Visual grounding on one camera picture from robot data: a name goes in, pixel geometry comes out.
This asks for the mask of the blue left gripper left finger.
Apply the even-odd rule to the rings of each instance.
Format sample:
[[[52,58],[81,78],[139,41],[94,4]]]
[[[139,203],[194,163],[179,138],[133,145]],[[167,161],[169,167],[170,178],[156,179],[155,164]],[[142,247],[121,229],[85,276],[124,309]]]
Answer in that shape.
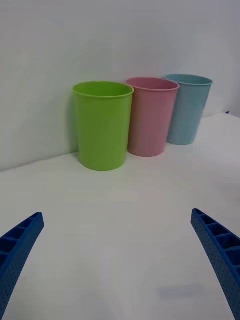
[[[0,319],[44,226],[43,214],[36,212],[0,238]]]

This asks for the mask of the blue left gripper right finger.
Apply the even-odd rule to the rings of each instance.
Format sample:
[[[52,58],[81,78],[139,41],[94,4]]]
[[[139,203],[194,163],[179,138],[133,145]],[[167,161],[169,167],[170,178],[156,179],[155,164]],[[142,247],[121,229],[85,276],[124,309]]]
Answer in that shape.
[[[194,208],[194,228],[236,320],[240,319],[240,238]]]

